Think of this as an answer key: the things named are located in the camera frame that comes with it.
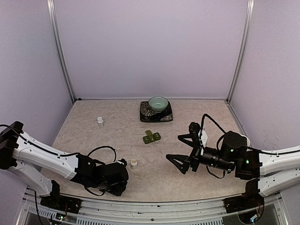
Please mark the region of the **green three-compartment pill box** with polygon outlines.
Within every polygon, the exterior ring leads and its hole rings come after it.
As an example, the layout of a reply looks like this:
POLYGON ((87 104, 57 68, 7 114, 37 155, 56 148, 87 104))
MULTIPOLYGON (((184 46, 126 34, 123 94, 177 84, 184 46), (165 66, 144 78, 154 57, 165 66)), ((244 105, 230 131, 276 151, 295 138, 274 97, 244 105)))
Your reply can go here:
POLYGON ((150 130, 146 130, 145 131, 145 134, 146 136, 144 136, 142 139, 143 139, 143 142, 145 144, 149 144, 149 143, 153 143, 155 141, 159 141, 161 140, 161 135, 159 132, 155 132, 153 133, 152 131, 150 130))

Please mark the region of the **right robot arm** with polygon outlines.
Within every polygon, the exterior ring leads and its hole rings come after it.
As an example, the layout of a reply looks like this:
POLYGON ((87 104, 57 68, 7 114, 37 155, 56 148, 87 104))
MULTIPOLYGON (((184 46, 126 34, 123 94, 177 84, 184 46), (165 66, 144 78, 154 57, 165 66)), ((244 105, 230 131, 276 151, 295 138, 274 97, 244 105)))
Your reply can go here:
POLYGON ((179 135, 178 139, 192 147, 190 155, 167 154, 166 158, 182 174, 189 169, 197 171, 199 165, 216 168, 223 173, 234 173, 236 178, 247 181, 246 193, 240 204, 250 208, 258 200, 258 194, 267 197, 300 181, 299 146, 274 150, 253 150, 249 139, 233 131, 223 134, 216 148, 207 146, 205 131, 179 135))

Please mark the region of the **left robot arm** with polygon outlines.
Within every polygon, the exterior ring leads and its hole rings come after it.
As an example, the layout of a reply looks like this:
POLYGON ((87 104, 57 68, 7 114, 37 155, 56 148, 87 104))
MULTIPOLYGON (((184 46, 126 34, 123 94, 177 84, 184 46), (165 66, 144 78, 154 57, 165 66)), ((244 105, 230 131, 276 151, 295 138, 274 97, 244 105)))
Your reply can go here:
POLYGON ((129 175, 123 158, 106 164, 92 159, 90 154, 63 152, 31 137, 19 121, 2 124, 1 128, 0 168, 18 176, 57 209, 66 203, 64 195, 60 194, 60 186, 43 176, 37 166, 82 185, 87 192, 96 188, 100 192, 98 196, 105 193, 121 196, 126 190, 129 175))

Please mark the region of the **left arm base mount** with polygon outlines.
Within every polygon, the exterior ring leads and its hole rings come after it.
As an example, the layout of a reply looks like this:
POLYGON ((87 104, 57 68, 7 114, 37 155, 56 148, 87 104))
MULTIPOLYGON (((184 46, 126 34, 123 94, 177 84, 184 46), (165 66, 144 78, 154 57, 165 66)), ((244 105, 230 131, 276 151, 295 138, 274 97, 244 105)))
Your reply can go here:
POLYGON ((68 197, 60 194, 59 184, 51 180, 51 191, 46 196, 40 196, 40 204, 51 209, 64 211, 66 213, 78 214, 81 206, 81 199, 68 197))

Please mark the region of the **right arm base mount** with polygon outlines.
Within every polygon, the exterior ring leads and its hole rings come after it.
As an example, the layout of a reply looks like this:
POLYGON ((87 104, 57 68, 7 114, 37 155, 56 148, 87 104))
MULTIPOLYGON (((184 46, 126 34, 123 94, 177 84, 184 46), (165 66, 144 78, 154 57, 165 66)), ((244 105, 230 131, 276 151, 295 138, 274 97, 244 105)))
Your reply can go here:
POLYGON ((253 179, 248 181, 245 186, 245 192, 241 195, 225 198, 223 203, 226 213, 248 210, 264 205, 264 197, 259 194, 259 180, 260 179, 253 179))

